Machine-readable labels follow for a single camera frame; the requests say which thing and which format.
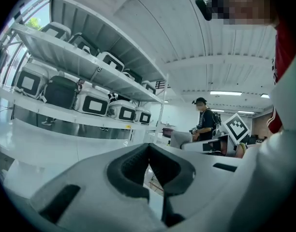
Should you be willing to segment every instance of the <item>white wall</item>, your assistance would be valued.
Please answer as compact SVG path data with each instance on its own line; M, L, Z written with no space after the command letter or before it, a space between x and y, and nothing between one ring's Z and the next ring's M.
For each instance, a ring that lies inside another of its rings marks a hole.
M159 112L161 105L151 103L150 107L146 107L151 111L151 120L153 122L151 125L156 125L159 119ZM225 122L232 115L222 114L221 113L221 121ZM241 117L243 121L246 123L247 127L252 130L252 118ZM196 111L195 105L180 103L180 104L166 104L164 106L163 116L161 122L163 124L170 124L176 126L175 130L177 131L189 131L196 125L198 125L199 121L199 112Z

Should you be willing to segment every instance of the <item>white case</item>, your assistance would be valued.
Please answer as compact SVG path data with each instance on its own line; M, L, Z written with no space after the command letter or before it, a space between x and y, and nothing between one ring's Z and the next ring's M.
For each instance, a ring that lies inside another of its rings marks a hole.
M54 36L63 41L68 41L71 37L71 30L58 22L50 22L41 29L42 32Z
M49 74L45 67L27 63L16 78L15 90L36 99L48 80Z
M88 87L77 95L75 110L84 114L106 116L108 104L109 98L107 94Z
M104 63L108 64L109 66L115 68L116 70L118 70L120 72L122 72L124 69L124 64L121 61L119 61L116 57L114 57L112 54L110 54L109 52L99 53L96 58L103 61Z
M128 101L113 101L108 106L108 116L117 120L133 122L136 106Z
M147 89L149 92L156 94L156 89L155 87L151 84L150 81L143 81L142 86Z
M149 124L151 112L143 107L136 107L134 122L138 124Z

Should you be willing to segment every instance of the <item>fluorescent light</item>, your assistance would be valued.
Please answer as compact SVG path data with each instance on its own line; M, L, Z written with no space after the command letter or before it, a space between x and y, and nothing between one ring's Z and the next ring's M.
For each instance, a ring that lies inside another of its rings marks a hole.
M241 114L254 114L254 112L238 111Z
M241 95L241 92L211 91L211 95Z
M217 110L217 109L212 109L212 111L213 111L213 112L221 112L221 113L224 112L224 110Z
M269 99L269 95L263 94L261 95L262 98L268 98Z

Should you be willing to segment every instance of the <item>shelf support post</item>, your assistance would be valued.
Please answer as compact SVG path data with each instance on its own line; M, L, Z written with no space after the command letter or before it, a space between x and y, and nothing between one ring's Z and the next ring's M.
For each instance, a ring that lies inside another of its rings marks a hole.
M163 109L164 109L164 104L165 104L165 97L166 97L166 93L167 93L168 78L169 78L168 74L166 74L166 81L165 81L164 93L163 93L163 98L162 98L163 102L161 104L159 119L157 122L156 133L155 133L154 140L153 140L154 143L157 143L158 134L159 134L159 132L161 132L161 120L162 120Z

